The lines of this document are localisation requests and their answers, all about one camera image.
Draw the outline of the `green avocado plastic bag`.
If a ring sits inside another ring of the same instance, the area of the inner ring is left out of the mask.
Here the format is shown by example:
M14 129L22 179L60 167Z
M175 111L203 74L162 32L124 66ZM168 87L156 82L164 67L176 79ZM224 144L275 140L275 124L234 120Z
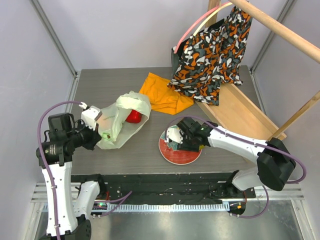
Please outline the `green avocado plastic bag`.
M126 121L132 110L142 114L138 123ZM101 140L96 144L102 150L121 148L149 120L152 107L148 96L130 91L118 97L115 103L101 109L97 120Z

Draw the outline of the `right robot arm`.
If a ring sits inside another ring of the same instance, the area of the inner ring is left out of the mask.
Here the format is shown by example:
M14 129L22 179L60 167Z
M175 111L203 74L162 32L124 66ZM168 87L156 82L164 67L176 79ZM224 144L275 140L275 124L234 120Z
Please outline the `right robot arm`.
M227 180L225 190L230 197L236 198L243 191L259 186L282 191L296 168L295 161L278 138L269 141L250 138L211 121L200 124L191 117L184 117L176 126L176 130L167 130L165 136L186 151L199 150L200 146L220 148L254 164L247 170L235 170Z

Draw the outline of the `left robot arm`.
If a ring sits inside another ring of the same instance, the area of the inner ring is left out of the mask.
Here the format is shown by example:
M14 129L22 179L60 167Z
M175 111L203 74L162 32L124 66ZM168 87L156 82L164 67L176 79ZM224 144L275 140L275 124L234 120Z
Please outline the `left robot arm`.
M77 148L94 149L98 133L86 127L82 120L75 121L71 113L49 116L48 126L44 142L36 150L48 206L47 229L41 239L89 240L94 202L106 195L107 187L100 174L88 175L77 188L77 199L73 202L72 160Z

